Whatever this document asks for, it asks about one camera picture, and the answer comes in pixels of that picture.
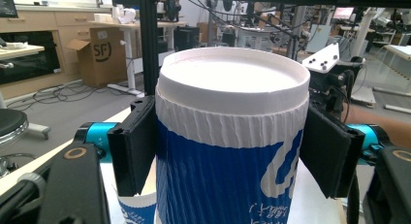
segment cabinet door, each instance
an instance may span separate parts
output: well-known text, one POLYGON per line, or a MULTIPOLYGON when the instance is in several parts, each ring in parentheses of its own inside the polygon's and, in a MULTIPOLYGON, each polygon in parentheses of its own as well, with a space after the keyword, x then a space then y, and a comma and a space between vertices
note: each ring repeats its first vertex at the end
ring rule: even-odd
POLYGON ((0 18, 1 32, 56 30, 54 12, 18 11, 18 18, 0 18))
POLYGON ((88 25, 94 20, 94 13, 56 12, 55 18, 58 26, 88 25))
POLYGON ((69 26, 60 27, 59 30, 60 44, 64 56, 64 73, 67 75, 79 73, 79 59, 77 52, 73 49, 66 48, 67 44, 73 39, 89 40, 90 29, 88 26, 69 26))

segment stool seat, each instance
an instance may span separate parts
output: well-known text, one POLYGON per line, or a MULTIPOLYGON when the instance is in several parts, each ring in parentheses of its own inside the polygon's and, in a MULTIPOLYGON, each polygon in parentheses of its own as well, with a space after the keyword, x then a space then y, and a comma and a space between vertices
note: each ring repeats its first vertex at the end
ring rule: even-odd
POLYGON ((27 127, 27 115, 24 112, 0 109, 0 145, 17 138, 27 127))

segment sf logo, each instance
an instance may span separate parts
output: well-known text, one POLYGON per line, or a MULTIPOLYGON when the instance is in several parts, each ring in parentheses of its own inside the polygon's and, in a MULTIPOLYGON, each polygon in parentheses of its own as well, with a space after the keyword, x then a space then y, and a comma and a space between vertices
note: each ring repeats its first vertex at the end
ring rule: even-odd
POLYGON ((94 56, 96 62, 104 62, 111 57, 111 43, 102 43, 100 45, 94 45, 94 56))

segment drawer handle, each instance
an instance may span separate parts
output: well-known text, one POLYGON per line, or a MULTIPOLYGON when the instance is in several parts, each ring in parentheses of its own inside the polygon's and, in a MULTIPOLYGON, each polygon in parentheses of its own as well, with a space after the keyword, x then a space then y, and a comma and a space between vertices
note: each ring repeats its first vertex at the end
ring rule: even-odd
POLYGON ((76 16, 76 21, 87 21, 87 17, 77 17, 76 16))
POLYGON ((78 31, 79 35, 88 35, 88 31, 78 31))
POLYGON ((10 22, 24 22, 25 18, 8 18, 10 22))

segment metal frame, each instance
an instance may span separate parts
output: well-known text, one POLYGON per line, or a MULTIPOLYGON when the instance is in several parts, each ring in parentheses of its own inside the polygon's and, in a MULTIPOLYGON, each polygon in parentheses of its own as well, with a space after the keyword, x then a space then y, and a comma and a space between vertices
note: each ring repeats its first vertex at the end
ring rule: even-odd
MULTIPOLYGON (((409 9, 411 0, 235 0, 250 2, 276 2, 304 6, 333 5, 340 7, 376 7, 409 9)), ((157 0, 141 0, 142 63, 144 65, 145 95, 155 94, 159 76, 157 54, 157 0)))

